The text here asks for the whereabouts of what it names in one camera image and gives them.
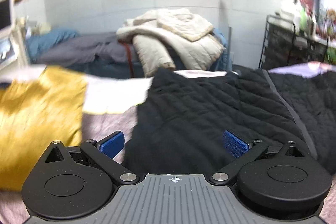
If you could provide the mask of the green potted plant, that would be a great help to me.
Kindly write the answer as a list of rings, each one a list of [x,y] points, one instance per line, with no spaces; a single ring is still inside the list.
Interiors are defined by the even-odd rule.
[[[327,48],[324,62],[330,65],[336,65],[336,48]]]

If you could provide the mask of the black quilted jacket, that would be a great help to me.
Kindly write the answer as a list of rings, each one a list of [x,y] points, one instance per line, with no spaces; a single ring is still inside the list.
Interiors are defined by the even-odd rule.
[[[232,161],[226,131],[273,147],[294,141],[335,174],[333,71],[305,78],[257,69],[187,79],[160,69],[137,118],[123,166],[139,176],[214,173]]]

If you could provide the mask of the black metal rack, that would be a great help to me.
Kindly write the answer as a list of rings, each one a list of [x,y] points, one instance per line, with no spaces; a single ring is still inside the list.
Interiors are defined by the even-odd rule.
[[[310,61],[324,62],[328,41],[295,33],[294,22],[276,15],[266,17],[259,68],[271,70]]]

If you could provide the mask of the yellow satin pillow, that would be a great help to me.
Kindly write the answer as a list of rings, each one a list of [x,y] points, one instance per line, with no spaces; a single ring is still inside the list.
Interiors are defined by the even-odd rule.
[[[1,190],[20,191],[52,141],[81,143],[86,89],[83,74],[60,67],[1,88]]]

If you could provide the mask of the white monitor device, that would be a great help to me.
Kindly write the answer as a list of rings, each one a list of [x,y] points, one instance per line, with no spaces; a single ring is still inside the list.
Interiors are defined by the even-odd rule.
[[[15,27],[14,0],[1,0],[0,20],[0,34],[3,39],[9,36]]]

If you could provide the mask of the small screen control unit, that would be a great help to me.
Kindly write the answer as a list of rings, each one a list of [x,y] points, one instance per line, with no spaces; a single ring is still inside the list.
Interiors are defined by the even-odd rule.
[[[9,38],[2,39],[0,41],[0,58],[1,64],[6,61],[9,61],[12,57],[14,57],[15,51],[14,46]]]

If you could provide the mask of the lilac printed bed sheet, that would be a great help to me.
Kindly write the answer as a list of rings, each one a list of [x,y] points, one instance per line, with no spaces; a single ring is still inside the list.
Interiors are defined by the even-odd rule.
[[[321,63],[318,61],[311,61],[308,63],[296,64],[288,67],[274,68],[268,72],[282,75],[296,75],[303,78],[312,78],[328,71],[336,72],[335,65]]]

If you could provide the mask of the grey garment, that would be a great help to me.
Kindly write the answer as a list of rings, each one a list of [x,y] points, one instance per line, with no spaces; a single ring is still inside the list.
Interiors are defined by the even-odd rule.
[[[132,44],[122,42],[115,32],[77,36],[52,47],[37,58],[38,64],[71,65],[101,61],[106,64],[138,62]]]

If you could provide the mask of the blue quilted jacket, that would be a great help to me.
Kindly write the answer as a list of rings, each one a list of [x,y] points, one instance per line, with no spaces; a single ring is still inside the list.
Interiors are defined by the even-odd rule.
[[[229,42],[224,34],[217,28],[214,28],[211,35],[224,47],[222,54],[211,65],[209,71],[232,71],[232,60],[229,51]]]

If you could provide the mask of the cream puffer jacket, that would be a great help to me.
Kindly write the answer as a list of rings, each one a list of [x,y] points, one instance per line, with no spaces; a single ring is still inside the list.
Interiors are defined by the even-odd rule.
[[[177,69],[171,48],[187,70],[210,69],[224,47],[211,32],[214,26],[188,9],[156,9],[125,21],[116,35],[132,43],[145,77],[154,76],[159,68]]]

